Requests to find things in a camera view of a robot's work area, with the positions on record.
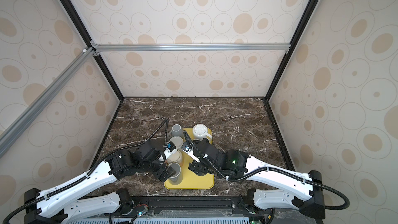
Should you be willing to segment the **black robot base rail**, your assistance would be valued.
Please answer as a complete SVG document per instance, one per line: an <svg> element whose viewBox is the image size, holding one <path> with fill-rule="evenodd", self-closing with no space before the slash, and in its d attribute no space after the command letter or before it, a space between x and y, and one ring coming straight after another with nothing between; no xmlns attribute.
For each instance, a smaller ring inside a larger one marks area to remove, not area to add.
<svg viewBox="0 0 398 224"><path fill-rule="evenodd" d="M138 218L128 215L100 214L68 224L321 224L293 208L260 209L249 204L248 196L212 197L131 197L134 207L148 205L148 212Z"/></svg>

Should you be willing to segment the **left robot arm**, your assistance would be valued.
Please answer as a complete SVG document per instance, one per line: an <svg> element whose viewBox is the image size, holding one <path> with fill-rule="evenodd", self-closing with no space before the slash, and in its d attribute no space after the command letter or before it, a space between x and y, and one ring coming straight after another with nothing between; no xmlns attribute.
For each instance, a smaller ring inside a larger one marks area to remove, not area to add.
<svg viewBox="0 0 398 224"><path fill-rule="evenodd" d="M26 224L68 224L87 217L110 214L128 215L134 201L127 189L119 189L102 197L85 198L94 190L138 172L150 172L161 182L175 170L166 160L177 151L174 143L164 145L147 140L131 152L128 147L109 152L87 172L53 188L34 188L24 195Z"/></svg>

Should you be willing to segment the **large grey mug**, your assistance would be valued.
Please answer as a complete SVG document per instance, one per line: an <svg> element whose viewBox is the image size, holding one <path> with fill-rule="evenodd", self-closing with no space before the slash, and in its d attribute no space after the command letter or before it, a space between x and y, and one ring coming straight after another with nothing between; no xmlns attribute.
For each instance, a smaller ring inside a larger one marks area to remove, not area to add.
<svg viewBox="0 0 398 224"><path fill-rule="evenodd" d="M179 163L173 162L169 164L169 168L174 170L174 173L169 178L169 182L172 185L178 185L182 182L183 176L182 176L182 168Z"/></svg>

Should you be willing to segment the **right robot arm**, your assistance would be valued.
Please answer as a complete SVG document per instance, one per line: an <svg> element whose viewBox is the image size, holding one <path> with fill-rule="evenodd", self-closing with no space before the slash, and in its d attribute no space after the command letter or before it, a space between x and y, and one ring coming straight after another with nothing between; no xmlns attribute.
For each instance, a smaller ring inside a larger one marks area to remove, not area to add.
<svg viewBox="0 0 398 224"><path fill-rule="evenodd" d="M230 182L251 180L274 187L270 192L248 192L249 204L257 208L293 208L307 217L325 219L319 171L299 173L281 169L242 151L223 152L205 141L187 141L182 150L193 159L189 170L198 176L214 174Z"/></svg>

